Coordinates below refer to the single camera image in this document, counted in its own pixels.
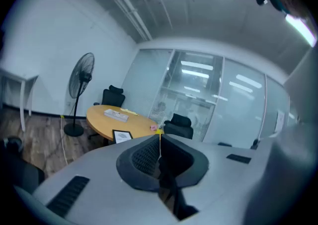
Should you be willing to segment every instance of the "glass partition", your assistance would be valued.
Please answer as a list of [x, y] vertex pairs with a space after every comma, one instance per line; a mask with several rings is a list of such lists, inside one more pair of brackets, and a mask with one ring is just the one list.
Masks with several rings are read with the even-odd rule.
[[144, 49], [136, 55], [122, 88], [126, 99], [122, 105], [148, 117], [172, 50]]
[[250, 148], [258, 138], [265, 106], [265, 75], [225, 60], [221, 93], [204, 142]]
[[282, 85], [267, 77], [267, 105], [265, 120], [260, 134], [264, 138], [287, 126], [289, 96]]
[[176, 51], [150, 113], [163, 125], [174, 113], [190, 118], [193, 139], [203, 141], [220, 88], [223, 58]]

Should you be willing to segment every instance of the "white desk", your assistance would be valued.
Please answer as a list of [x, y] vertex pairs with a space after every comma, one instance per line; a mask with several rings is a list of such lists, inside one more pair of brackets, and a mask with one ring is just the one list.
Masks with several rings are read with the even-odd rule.
[[24, 89], [25, 89], [25, 83], [28, 82], [28, 81], [33, 81], [32, 88], [31, 88], [31, 91], [29, 93], [29, 98], [28, 98], [29, 99], [29, 116], [31, 116], [33, 87], [34, 87], [34, 83], [35, 83], [38, 75], [33, 75], [33, 74], [21, 74], [21, 75], [18, 75], [16, 73], [7, 71], [7, 70], [2, 69], [2, 68], [0, 69], [0, 75], [21, 83], [21, 89], [20, 89], [20, 119], [21, 119], [22, 131], [25, 132], [25, 122], [24, 122]]

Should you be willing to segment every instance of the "ceiling light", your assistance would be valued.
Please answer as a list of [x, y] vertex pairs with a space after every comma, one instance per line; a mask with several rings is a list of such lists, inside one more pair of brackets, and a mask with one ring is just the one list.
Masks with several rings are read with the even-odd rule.
[[196, 98], [197, 98], [197, 97], [192, 96], [192, 95], [190, 95], [190, 94], [186, 94], [185, 96], [190, 97], [190, 98], [193, 98], [193, 99], [196, 99]]
[[226, 98], [224, 98], [224, 97], [222, 97], [222, 96], [217, 96], [217, 95], [215, 95], [215, 94], [213, 94], [212, 96], [215, 97], [215, 98], [219, 98], [219, 99], [221, 99], [221, 100], [228, 101], [228, 99], [226, 99]]
[[185, 86], [184, 88], [187, 89], [187, 90], [190, 90], [190, 91], [200, 92], [200, 90], [198, 90], [198, 89], [190, 88], [190, 87], [187, 87], [187, 86]]
[[288, 114], [288, 116], [291, 118], [291, 119], [295, 119], [295, 116], [291, 113]]
[[246, 87], [246, 86], [244, 86], [244, 85], [240, 85], [240, 84], [234, 83], [234, 82], [232, 82], [232, 81], [230, 81], [229, 84], [232, 85], [232, 86], [235, 86], [235, 87], [237, 87], [237, 88], [239, 88], [239, 89], [242, 89], [242, 90], [244, 90], [244, 91], [253, 92], [252, 89], [250, 89], [250, 88], [248, 88], [248, 87]]
[[300, 19], [293, 18], [291, 15], [287, 15], [285, 19], [300, 32], [311, 47], [315, 46], [317, 39]]
[[237, 79], [241, 80], [241, 81], [244, 81], [252, 86], [255, 86], [256, 88], [261, 88], [262, 85], [259, 83], [259, 82], [256, 82], [254, 80], [251, 80], [250, 78], [248, 77], [245, 77], [245, 76], [242, 76], [242, 75], [237, 75]]
[[188, 70], [184, 70], [184, 69], [182, 69], [182, 73], [195, 75], [195, 76], [201, 76], [201, 77], [204, 77], [204, 78], [209, 78], [209, 75], [207, 75], [207, 74], [200, 73], [200, 72], [188, 71]]
[[214, 101], [211, 101], [211, 100], [205, 100], [205, 102], [208, 102], [208, 103], [216, 105], [216, 103]]
[[201, 68], [201, 69], [206, 69], [206, 70], [213, 70], [213, 66], [211, 65], [206, 65], [206, 64], [198, 64], [198, 63], [193, 63], [193, 62], [186, 62], [186, 61], [181, 61], [182, 65], [186, 65], [186, 66], [192, 66], [192, 67], [197, 67], [197, 68]]

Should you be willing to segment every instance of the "round table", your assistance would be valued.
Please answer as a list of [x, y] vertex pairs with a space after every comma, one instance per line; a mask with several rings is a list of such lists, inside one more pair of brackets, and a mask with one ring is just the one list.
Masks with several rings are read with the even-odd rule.
[[[106, 109], [112, 109], [129, 116], [126, 123], [105, 116]], [[109, 105], [96, 105], [87, 110], [86, 120], [89, 126], [104, 138], [113, 141], [113, 130], [129, 131], [133, 138], [155, 134], [150, 130], [151, 125], [156, 125], [153, 120], [142, 115], [133, 115], [122, 111], [119, 107]]]

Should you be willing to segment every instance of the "paper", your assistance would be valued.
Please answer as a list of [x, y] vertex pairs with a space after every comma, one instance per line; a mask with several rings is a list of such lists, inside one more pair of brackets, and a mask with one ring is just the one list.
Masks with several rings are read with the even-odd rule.
[[284, 125], [284, 118], [285, 118], [285, 113], [283, 113], [282, 111], [278, 110], [275, 132], [279, 132], [279, 131], [282, 130], [283, 125]]
[[117, 144], [131, 139], [129, 132], [114, 131], [114, 135]]

